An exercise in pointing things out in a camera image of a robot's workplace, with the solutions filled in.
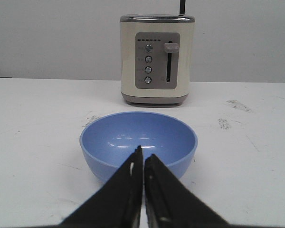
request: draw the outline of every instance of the wall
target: wall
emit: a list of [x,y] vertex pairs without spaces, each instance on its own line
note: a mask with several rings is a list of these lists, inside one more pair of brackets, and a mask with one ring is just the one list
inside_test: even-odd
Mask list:
[[[0,0],[0,77],[120,80],[119,17],[178,0]],[[285,82],[285,0],[187,0],[191,81]]]

